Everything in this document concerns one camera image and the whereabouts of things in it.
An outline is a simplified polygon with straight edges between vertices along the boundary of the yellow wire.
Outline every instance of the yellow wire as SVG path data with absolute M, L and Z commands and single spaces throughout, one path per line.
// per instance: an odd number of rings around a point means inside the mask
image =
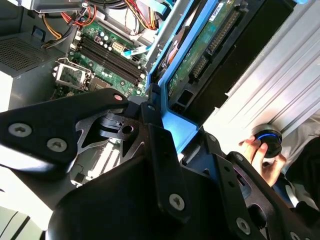
M 51 28 L 51 26 L 48 24 L 47 19 L 45 18 L 45 16 L 42 16 L 42 17 L 43 17 L 43 22 L 44 22 L 45 26 L 47 27 L 47 29 L 50 31 L 50 33 L 52 33 L 52 35 L 54 35 L 57 40 L 61 39 L 62 35 L 59 32 L 56 32 L 55 30 L 53 30 Z
M 130 8 L 131 12 L 135 15 L 135 17 L 138 19 L 138 21 L 142 24 L 142 26 L 145 29 L 150 29 L 150 27 L 146 26 L 146 24 L 144 23 L 144 21 L 140 18 L 140 16 L 136 13 L 136 10 L 131 6 L 131 4 L 127 1 L 124 0 L 127 3 L 127 6 Z
M 151 13 L 150 13 L 150 22 L 151 22 L 151 26 L 155 29 L 156 25 L 155 25 L 155 11 L 153 9 L 151 9 Z

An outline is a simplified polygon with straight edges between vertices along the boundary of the ram slot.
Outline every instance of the ram slot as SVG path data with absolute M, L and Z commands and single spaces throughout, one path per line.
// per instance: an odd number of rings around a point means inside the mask
M 79 50 L 79 52 L 86 56 L 87 58 L 91 59 L 92 61 L 96 62 L 97 64 L 101 65 L 105 69 L 108 69 L 109 71 L 115 73 L 119 77 L 123 78 L 124 80 L 128 81 L 129 83 L 132 83 L 136 85 L 138 83 L 138 78 L 130 75 L 126 71 L 123 71 L 121 68 L 117 67 L 116 65 L 110 63 L 109 61 L 103 59 L 102 57 L 96 55 L 95 53 L 89 51 L 86 48 L 82 48 Z
M 121 56 L 107 50 L 106 48 L 97 45 L 94 41 L 84 38 L 81 42 L 81 46 L 83 48 L 87 48 L 90 51 L 94 51 L 100 57 L 106 59 L 107 61 L 117 65 L 119 68 L 124 71 L 134 75 L 135 77 L 139 77 L 142 73 L 134 64 L 128 62 L 127 60 L 122 59 Z

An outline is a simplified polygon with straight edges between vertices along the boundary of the blue ring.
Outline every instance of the blue ring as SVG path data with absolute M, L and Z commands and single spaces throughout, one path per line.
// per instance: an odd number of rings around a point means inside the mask
M 279 139 L 279 143 L 281 144 L 280 137 L 278 137 L 278 136 L 277 136 L 276 134 L 274 134 L 274 133 L 266 133 L 266 134 L 263 134 L 263 135 L 257 137 L 256 139 L 259 140 L 259 139 L 262 139 L 263 137 L 268 137 L 268 136 L 272 136 L 272 137 L 278 138 L 278 139 Z

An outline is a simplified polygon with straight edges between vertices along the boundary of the black knob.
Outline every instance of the black knob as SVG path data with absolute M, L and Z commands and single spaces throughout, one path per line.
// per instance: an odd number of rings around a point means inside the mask
M 268 150 L 266 151 L 265 158 L 271 159 L 281 153 L 282 135 L 279 130 L 269 124 L 256 126 L 252 129 L 252 135 L 255 139 L 259 139 L 261 144 L 266 143 Z

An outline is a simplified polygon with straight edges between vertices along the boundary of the screw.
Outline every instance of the screw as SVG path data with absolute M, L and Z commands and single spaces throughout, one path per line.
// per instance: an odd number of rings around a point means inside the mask
M 214 137 L 214 136 L 212 136 L 212 135 L 209 135 L 209 138 L 212 140 L 212 141 L 217 141 L 217 139 Z
M 244 160 L 244 158 L 243 158 L 241 155 L 239 155 L 239 154 L 236 154 L 235 157 L 236 157 L 238 160 L 240 160 L 240 161 L 243 161 L 243 160 Z
M 250 235 L 251 233 L 250 226 L 244 219 L 242 219 L 241 217 L 238 217 L 236 219 L 236 225 L 244 234 Z
M 169 203 L 171 204 L 172 207 L 174 207 L 178 211 L 182 211 L 183 209 L 185 209 L 185 201 L 180 195 L 176 193 L 172 193 L 169 196 Z
M 51 138 L 47 143 L 46 146 L 57 153 L 61 153 L 67 149 L 66 141 L 62 140 L 61 138 Z
M 32 129 L 29 125 L 20 122 L 11 124 L 8 131 L 11 135 L 19 138 L 27 137 L 32 133 Z
M 155 111 L 155 110 L 156 110 L 155 107 L 152 106 L 152 105 L 148 105 L 148 108 L 151 109 L 152 111 Z
M 293 231 L 290 232 L 290 236 L 292 240 L 300 240 L 300 237 L 298 237 L 298 235 Z

